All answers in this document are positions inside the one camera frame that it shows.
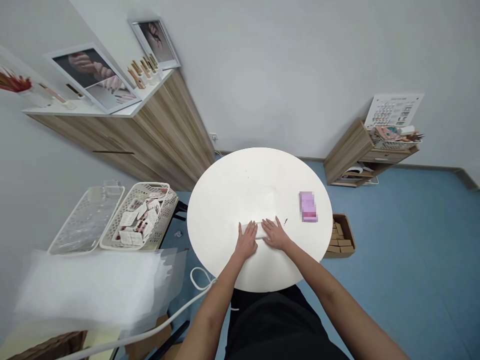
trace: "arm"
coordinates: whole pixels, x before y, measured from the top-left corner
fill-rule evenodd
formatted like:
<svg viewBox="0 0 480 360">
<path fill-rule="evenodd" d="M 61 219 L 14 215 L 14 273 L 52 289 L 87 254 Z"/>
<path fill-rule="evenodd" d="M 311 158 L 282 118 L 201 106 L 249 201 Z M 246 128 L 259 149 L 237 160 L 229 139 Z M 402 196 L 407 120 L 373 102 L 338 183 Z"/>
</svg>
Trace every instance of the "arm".
<svg viewBox="0 0 480 360">
<path fill-rule="evenodd" d="M 263 220 L 262 227 L 269 236 L 263 240 L 271 247 L 284 251 L 297 266 L 353 357 L 408 359 L 332 274 L 289 238 L 278 217 L 276 222 Z"/>
<path fill-rule="evenodd" d="M 252 256 L 258 247 L 255 241 L 257 229 L 258 226 L 255 222 L 250 221 L 245 234 L 242 234 L 241 225 L 238 224 L 238 240 L 235 251 L 206 294 L 175 360 L 215 358 L 220 332 L 232 299 L 235 282 L 245 260 Z"/>
</svg>

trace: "blue floor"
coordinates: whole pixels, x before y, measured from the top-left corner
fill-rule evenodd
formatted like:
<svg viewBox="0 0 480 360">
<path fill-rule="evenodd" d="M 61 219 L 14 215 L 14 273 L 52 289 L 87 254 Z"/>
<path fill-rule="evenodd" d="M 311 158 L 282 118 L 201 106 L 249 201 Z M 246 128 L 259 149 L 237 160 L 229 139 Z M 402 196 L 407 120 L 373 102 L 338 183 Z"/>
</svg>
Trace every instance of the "blue floor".
<svg viewBox="0 0 480 360">
<path fill-rule="evenodd" d="M 307 164 L 326 184 L 323 165 Z M 358 189 L 327 186 L 333 212 L 348 216 L 357 250 L 322 265 L 412 359 L 480 358 L 480 192 L 467 191 L 450 172 L 390 169 L 379 179 Z M 190 194 L 178 196 L 188 204 Z M 173 236 L 178 230 L 181 238 Z M 189 276 L 202 266 L 187 223 L 177 219 L 162 244 L 173 247 L 190 251 L 171 313 L 198 294 Z M 298 286 L 331 341 L 352 358 L 313 291 L 305 281 Z M 174 329 L 192 320 L 200 304 L 180 315 Z M 225 355 L 229 317 L 216 359 Z"/>
</svg>

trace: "picture frame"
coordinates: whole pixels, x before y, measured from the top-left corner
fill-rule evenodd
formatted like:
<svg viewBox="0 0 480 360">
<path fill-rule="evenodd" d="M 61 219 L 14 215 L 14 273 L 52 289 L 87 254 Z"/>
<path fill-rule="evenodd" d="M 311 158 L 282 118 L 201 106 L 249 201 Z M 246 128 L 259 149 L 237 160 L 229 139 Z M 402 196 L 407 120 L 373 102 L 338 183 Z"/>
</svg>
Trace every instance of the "picture frame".
<svg viewBox="0 0 480 360">
<path fill-rule="evenodd" d="M 142 101 L 93 42 L 43 56 L 107 114 Z"/>
<path fill-rule="evenodd" d="M 165 24 L 160 17 L 153 19 L 128 20 L 145 55 L 153 55 L 162 70 L 179 68 L 180 61 L 175 53 Z"/>
</svg>

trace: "white cable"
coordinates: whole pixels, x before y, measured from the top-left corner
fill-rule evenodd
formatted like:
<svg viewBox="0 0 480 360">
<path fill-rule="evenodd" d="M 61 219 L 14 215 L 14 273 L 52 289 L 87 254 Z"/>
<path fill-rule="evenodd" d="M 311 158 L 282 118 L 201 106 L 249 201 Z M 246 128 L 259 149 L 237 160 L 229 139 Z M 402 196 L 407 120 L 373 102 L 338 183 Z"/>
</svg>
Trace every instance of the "white cable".
<svg viewBox="0 0 480 360">
<path fill-rule="evenodd" d="M 203 273 L 205 274 L 206 278 L 209 281 L 209 284 L 207 286 L 200 287 L 200 286 L 197 285 L 197 283 L 195 282 L 195 280 L 193 278 L 193 273 L 194 273 L 195 270 L 202 270 L 203 271 Z M 190 305 L 192 305 L 194 302 L 196 302 L 198 299 L 200 299 L 203 295 L 205 295 L 212 288 L 212 285 L 217 281 L 216 278 L 214 278 L 213 280 L 210 280 L 210 276 L 207 273 L 207 271 L 205 269 L 201 268 L 201 267 L 194 267 L 191 270 L 190 280 L 193 283 L 193 286 L 195 286 L 198 290 L 201 290 L 202 292 L 199 293 L 197 296 L 195 296 L 193 299 L 191 299 L 189 302 L 187 302 L 185 305 L 183 305 L 176 313 L 174 313 L 163 324 L 159 325 L 156 328 L 153 328 L 152 330 L 146 331 L 144 333 L 141 333 L 141 334 L 138 334 L 138 335 L 135 335 L 135 336 L 127 337 L 127 338 L 120 339 L 120 340 L 117 340 L 117 341 L 107 342 L 107 343 L 102 344 L 102 345 L 98 345 L 98 346 L 95 346 L 95 347 L 87 348 L 85 350 L 74 352 L 70 355 L 60 357 L 58 360 L 80 360 L 80 359 L 88 358 L 88 357 L 90 357 L 94 354 L 98 354 L 98 353 L 101 353 L 101 352 L 104 352 L 104 351 L 107 351 L 107 350 L 110 350 L 110 349 L 115 349 L 115 348 L 118 348 L 118 347 L 121 347 L 121 346 L 124 346 L 124 345 L 127 345 L 127 344 L 136 343 L 136 342 L 142 341 L 146 338 L 149 338 L 149 337 L 157 334 L 158 332 L 163 330 L 168 324 L 170 324 L 173 320 L 175 320 L 175 318 L 178 315 L 180 315 L 186 308 L 188 308 Z"/>
</svg>

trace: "white shelf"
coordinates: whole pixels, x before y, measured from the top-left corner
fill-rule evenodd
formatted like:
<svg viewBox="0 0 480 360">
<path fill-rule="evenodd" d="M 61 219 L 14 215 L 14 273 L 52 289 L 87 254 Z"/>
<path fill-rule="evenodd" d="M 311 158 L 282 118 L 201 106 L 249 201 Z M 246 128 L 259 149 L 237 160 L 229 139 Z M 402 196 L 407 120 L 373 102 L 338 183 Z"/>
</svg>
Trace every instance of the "white shelf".
<svg viewBox="0 0 480 360">
<path fill-rule="evenodd" d="M 132 118 L 140 109 L 147 103 L 147 101 L 155 94 L 155 92 L 165 83 L 165 81 L 172 75 L 174 69 L 165 70 L 163 72 L 162 80 L 155 85 L 146 85 L 145 89 L 135 88 L 136 93 L 142 99 L 129 107 L 122 110 L 107 114 L 100 110 L 96 105 L 89 106 L 81 100 L 70 100 L 76 105 L 76 109 L 68 110 L 57 102 L 54 102 L 49 107 L 30 107 L 22 110 L 24 114 L 28 115 L 55 115 L 55 116 L 93 116 L 93 117 L 109 117 L 109 118 Z"/>
</svg>

